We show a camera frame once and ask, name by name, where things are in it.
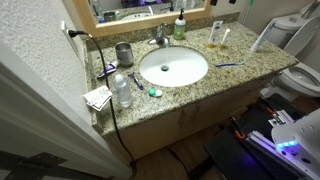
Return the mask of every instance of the wooden cabinet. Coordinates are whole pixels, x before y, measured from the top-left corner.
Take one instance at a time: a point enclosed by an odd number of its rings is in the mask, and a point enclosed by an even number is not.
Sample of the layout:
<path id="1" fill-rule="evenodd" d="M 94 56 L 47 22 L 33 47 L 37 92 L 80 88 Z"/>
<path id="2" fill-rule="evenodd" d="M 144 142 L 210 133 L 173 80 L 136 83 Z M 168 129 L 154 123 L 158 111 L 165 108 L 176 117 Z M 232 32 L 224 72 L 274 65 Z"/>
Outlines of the wooden cabinet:
<path id="1" fill-rule="evenodd" d="M 272 78 L 257 79 L 120 132 L 135 159 L 242 113 Z M 130 160 L 116 134 L 105 139 Z"/>

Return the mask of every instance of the green bottle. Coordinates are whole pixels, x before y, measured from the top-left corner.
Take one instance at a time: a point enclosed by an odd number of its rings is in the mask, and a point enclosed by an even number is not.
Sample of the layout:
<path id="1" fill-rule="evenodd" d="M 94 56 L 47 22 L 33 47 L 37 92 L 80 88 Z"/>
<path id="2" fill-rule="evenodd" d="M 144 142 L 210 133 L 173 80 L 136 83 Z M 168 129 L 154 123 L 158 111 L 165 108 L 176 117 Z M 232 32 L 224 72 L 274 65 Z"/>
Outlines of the green bottle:
<path id="1" fill-rule="evenodd" d="M 184 39 L 184 30 L 186 27 L 186 20 L 183 19 L 183 9 L 180 11 L 179 18 L 176 19 L 173 31 L 173 38 L 176 40 Z"/>

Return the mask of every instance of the bathroom sink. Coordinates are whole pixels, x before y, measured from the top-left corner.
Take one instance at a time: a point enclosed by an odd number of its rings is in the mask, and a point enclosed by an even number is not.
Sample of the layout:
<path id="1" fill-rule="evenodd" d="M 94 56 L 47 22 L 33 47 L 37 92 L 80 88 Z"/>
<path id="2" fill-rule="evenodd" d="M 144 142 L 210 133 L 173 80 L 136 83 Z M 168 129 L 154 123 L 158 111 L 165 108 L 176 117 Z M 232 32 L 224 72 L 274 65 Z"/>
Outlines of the bathroom sink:
<path id="1" fill-rule="evenodd" d="M 125 16 L 121 18 L 121 20 L 128 20 L 128 19 L 136 19 L 136 18 L 142 18 L 142 17 L 148 17 L 152 16 L 151 13 L 136 13 L 136 14 L 131 14 L 129 16 Z"/>
<path id="2" fill-rule="evenodd" d="M 147 54 L 140 63 L 139 71 L 152 84 L 181 87 L 203 78 L 208 71 L 208 63 L 193 49 L 169 47 Z"/>

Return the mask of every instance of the electrical outlet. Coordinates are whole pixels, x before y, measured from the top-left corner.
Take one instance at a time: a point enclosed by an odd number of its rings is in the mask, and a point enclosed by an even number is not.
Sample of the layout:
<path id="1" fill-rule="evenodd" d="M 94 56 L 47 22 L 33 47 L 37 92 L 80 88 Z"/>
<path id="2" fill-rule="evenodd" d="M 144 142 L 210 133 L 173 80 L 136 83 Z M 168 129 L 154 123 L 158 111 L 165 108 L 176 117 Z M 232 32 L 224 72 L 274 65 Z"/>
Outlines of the electrical outlet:
<path id="1" fill-rule="evenodd" d="M 74 40 L 69 36 L 69 34 L 68 34 L 68 27 L 67 27 L 67 25 L 66 25 L 66 22 L 64 22 L 64 21 L 61 22 L 61 30 L 62 30 L 63 34 L 66 36 L 66 38 L 68 39 L 68 41 L 69 41 L 72 49 L 74 50 L 74 52 L 77 54 L 77 56 L 79 56 L 76 43 L 75 43 Z"/>

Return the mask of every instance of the cup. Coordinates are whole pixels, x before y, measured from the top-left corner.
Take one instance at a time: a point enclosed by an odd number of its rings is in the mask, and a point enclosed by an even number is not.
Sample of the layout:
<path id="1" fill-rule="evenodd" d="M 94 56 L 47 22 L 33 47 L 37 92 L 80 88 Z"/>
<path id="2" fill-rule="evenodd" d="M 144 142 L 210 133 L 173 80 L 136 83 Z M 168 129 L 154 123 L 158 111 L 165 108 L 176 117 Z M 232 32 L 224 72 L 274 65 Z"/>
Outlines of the cup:
<path id="1" fill-rule="evenodd" d="M 105 22 L 115 21 L 117 19 L 117 15 L 113 11 L 104 13 L 103 17 Z"/>
<path id="2" fill-rule="evenodd" d="M 133 64 L 133 54 L 129 43 L 120 42 L 116 44 L 115 49 L 120 65 L 131 66 Z"/>

